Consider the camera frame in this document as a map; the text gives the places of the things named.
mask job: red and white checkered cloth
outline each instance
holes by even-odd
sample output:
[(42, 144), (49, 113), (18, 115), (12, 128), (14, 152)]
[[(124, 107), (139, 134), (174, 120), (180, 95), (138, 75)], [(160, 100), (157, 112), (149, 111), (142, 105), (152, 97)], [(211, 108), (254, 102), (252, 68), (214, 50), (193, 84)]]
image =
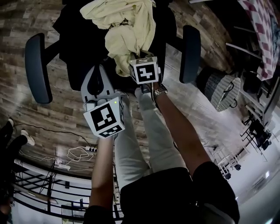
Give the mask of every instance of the red and white checkered cloth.
[(279, 47), (273, 52), (270, 16), (275, 17), (270, 0), (238, 0), (251, 19), (262, 50), (263, 68), (258, 68), (258, 78), (272, 78), (278, 62)]

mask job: chair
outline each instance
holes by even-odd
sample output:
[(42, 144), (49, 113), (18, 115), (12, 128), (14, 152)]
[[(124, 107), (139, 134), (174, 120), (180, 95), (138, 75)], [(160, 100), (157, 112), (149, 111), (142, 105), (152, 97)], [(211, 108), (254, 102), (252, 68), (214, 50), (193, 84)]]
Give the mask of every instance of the chair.
[[(53, 100), (53, 97), (46, 66), (59, 53), (60, 41), (45, 49), (44, 40), (44, 34), (39, 33), (27, 41), (25, 47), (25, 69), (34, 99), (38, 103), (48, 104)], [(175, 38), (167, 43), (182, 52), (179, 80), (182, 83), (194, 82), (200, 65), (200, 32), (194, 27), (186, 25), (183, 28), (183, 39)], [(112, 84), (116, 83), (114, 79), (122, 79), (117, 77), (116, 74), (114, 74), (115, 77), (110, 77), (109, 74), (108, 76)], [(88, 90), (92, 95), (98, 95), (99, 92), (103, 91), (103, 88), (101, 76), (98, 75), (98, 70), (94, 70)]]

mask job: forearm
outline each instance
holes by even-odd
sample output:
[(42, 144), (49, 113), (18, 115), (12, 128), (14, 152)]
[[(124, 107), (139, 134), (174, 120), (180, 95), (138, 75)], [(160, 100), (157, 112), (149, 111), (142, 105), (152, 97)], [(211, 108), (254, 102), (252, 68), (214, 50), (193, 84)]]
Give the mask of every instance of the forearm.
[(90, 204), (112, 209), (113, 137), (100, 139), (91, 178)]
[(188, 119), (176, 108), (165, 93), (156, 97), (156, 103), (168, 129), (178, 146), (191, 175), (204, 162), (211, 161)]

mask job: black shirt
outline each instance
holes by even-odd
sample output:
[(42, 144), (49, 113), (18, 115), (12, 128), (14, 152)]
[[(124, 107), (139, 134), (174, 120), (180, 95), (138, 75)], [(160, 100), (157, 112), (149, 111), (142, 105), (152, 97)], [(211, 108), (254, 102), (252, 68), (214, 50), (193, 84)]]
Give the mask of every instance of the black shirt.
[[(143, 177), (121, 190), (127, 223), (238, 223), (238, 205), (228, 182), (212, 162), (200, 165), (190, 178), (185, 168)], [(115, 223), (112, 211), (91, 206), (84, 224)]]

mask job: white sneaker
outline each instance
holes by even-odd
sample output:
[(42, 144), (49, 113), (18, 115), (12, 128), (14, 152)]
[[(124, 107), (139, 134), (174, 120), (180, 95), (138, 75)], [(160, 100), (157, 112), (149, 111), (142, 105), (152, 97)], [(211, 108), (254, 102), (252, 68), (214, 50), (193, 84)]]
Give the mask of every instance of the white sneaker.
[(27, 138), (27, 143), (30, 145), (35, 145), (35, 140), (28, 134), (26, 130), (21, 130), (21, 135), (25, 136)]
[(8, 119), (8, 122), (10, 122), (10, 124), (11, 124), (12, 126), (14, 126), (14, 121), (12, 120), (12, 118), (9, 118), (9, 119)]

